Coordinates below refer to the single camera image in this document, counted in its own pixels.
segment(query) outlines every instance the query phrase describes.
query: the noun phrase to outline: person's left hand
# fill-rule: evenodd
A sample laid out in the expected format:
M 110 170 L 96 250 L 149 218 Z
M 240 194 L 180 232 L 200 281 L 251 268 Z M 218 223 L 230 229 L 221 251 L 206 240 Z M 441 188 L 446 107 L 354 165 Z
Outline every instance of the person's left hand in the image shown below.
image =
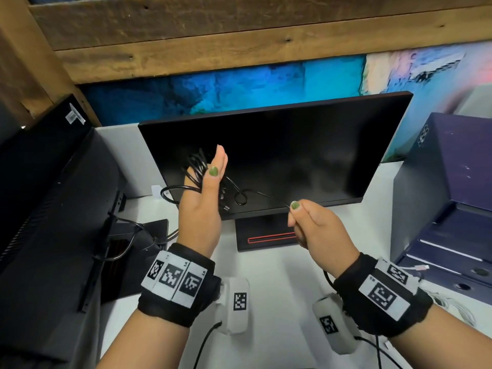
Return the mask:
M 221 145 L 203 178 L 202 193 L 185 190 L 179 208 L 178 243 L 210 258 L 218 244 L 222 221 L 218 213 L 219 183 L 227 166 L 227 154 Z M 192 168 L 188 173 L 194 176 Z M 186 177 L 184 185 L 196 186 Z

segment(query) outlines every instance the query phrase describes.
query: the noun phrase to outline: forearm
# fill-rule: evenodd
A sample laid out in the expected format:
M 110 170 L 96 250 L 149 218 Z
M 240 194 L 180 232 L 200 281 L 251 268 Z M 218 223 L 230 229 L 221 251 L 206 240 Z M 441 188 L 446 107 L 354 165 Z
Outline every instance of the forearm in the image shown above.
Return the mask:
M 488 367 L 492 340 L 437 305 L 421 323 L 391 339 L 414 369 Z
M 97 369 L 176 369 L 189 329 L 135 310 Z

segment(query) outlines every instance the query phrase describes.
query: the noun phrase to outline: hand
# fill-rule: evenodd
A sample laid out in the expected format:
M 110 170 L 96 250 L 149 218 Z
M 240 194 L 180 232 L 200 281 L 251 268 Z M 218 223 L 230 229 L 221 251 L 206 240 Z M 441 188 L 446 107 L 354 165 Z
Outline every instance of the hand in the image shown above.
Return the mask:
M 180 202 L 177 242 L 208 258 L 218 244 L 222 228 L 218 191 L 226 166 L 227 154 L 222 146 L 217 145 L 215 157 L 203 177 L 202 193 L 185 190 Z M 194 176 L 192 168 L 188 168 L 188 173 Z M 196 186 L 188 177 L 184 183 Z
M 339 277 L 359 257 L 340 218 L 317 203 L 301 199 L 290 204 L 288 224 L 302 247 L 324 271 Z

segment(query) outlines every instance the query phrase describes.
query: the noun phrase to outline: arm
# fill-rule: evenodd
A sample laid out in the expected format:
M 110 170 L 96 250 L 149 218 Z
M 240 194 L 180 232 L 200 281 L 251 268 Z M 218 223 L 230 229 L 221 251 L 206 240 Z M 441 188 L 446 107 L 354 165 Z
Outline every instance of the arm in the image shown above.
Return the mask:
M 316 263 L 335 278 L 359 257 L 341 220 L 316 203 L 293 202 L 288 225 Z M 437 305 L 391 342 L 415 369 L 488 367 L 492 362 L 492 340 Z
M 185 190 L 179 210 L 178 243 L 210 258 L 220 238 L 218 191 L 227 165 L 222 146 L 203 179 L 202 193 Z M 190 179 L 185 185 L 194 186 Z M 97 369 L 175 369 L 188 340 L 189 329 L 140 310 L 121 329 Z

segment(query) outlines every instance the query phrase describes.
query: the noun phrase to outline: black wristband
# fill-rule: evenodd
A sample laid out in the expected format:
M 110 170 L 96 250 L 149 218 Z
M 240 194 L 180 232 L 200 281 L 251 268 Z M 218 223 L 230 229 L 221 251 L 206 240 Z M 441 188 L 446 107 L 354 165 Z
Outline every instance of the black wristband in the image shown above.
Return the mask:
M 154 284 L 157 284 L 158 282 L 162 282 L 163 277 L 165 277 L 164 273 L 171 269 L 171 267 L 173 267 L 172 270 L 174 272 L 178 269 L 181 273 L 179 274 L 179 279 L 175 282 L 174 294 L 181 292 L 183 288 L 186 289 L 188 285 L 186 284 L 187 280 L 189 281 L 189 278 L 193 277 L 193 285 L 198 285 L 196 294 L 192 295 L 193 292 L 184 290 L 188 296 L 194 297 L 192 304 L 186 306 L 172 301 L 173 294 L 171 294 L 171 297 L 169 298 L 164 298 L 160 296 L 154 288 L 149 289 L 148 284 L 146 284 L 147 286 L 144 286 L 142 295 L 138 300 L 138 310 L 149 316 L 160 317 L 175 324 L 190 327 L 200 312 L 218 298 L 221 280 L 213 275 L 215 263 L 198 252 L 193 251 L 182 244 L 174 243 L 169 247 L 167 253 L 178 256 L 182 261 L 187 260 L 187 270 L 178 269 L 171 263 L 169 263 L 171 266 L 168 268 L 169 265 L 163 261 L 161 261 L 161 264 L 158 264 L 159 255 L 157 255 L 157 259 L 154 261 L 154 264 L 151 266 L 146 277 L 152 279 Z M 156 269 L 156 264 L 158 264 L 160 268 L 156 273 L 157 276 L 153 276 L 151 272 Z M 201 279 L 199 275 L 188 272 L 188 269 L 192 265 L 206 269 L 206 274 L 203 279 Z M 166 284 L 166 287 L 171 287 L 169 282 Z
M 369 334 L 384 335 L 390 338 L 422 322 L 433 304 L 433 299 L 420 288 L 413 294 L 390 276 L 376 269 L 376 265 L 376 259 L 361 253 L 359 258 L 335 280 L 333 286 L 343 300 L 344 310 L 352 316 L 360 329 Z M 370 275 L 376 281 L 380 281 L 378 284 L 383 284 L 382 287 L 389 291 L 391 301 L 399 297 L 409 303 L 400 319 L 395 320 L 387 313 L 385 310 L 389 306 L 387 301 L 378 304 L 373 298 L 359 291 Z

